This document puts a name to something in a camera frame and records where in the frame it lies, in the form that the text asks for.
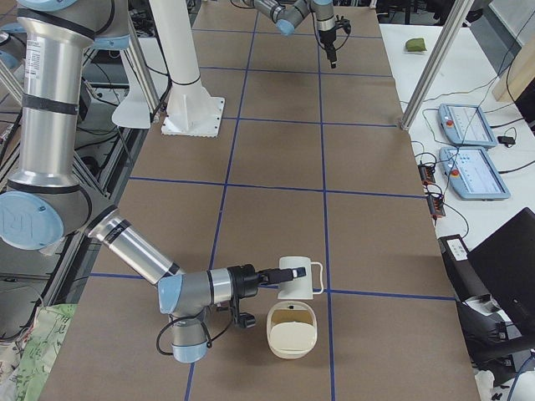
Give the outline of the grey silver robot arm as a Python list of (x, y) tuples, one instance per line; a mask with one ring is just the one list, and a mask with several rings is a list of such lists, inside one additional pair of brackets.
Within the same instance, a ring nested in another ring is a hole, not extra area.
[(285, 36), (291, 35), (310, 13), (315, 13), (319, 42), (324, 47), (331, 68), (336, 68), (337, 50), (334, 41), (338, 25), (335, 22), (332, 1), (298, 0), (288, 6), (282, 5), (279, 1), (245, 0), (243, 3), (269, 18)]
[(106, 245), (156, 286), (172, 332), (170, 354), (194, 363), (212, 345), (209, 308), (228, 302), (239, 327), (255, 324), (239, 302), (262, 285), (305, 276), (303, 267), (257, 271), (252, 265), (187, 273), (151, 245), (117, 206), (83, 185), (73, 172), (74, 143), (85, 49), (98, 39), (130, 41), (124, 1), (21, 1), (18, 22), (27, 34), (17, 170), (1, 196), (1, 237), (10, 246), (40, 250), (83, 231)]

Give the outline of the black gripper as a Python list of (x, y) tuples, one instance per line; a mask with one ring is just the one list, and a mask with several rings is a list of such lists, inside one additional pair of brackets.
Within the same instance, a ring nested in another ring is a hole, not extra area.
[(233, 297), (255, 297), (258, 287), (270, 283), (290, 282), (307, 275), (305, 267), (270, 269), (257, 272), (253, 265), (231, 266), (227, 268), (232, 282)]
[(335, 69), (337, 66), (337, 50), (334, 46), (334, 41), (336, 40), (336, 30), (330, 29), (327, 31), (318, 30), (319, 42), (322, 45), (322, 48), (325, 51), (328, 51), (328, 60), (330, 63), (330, 68)]

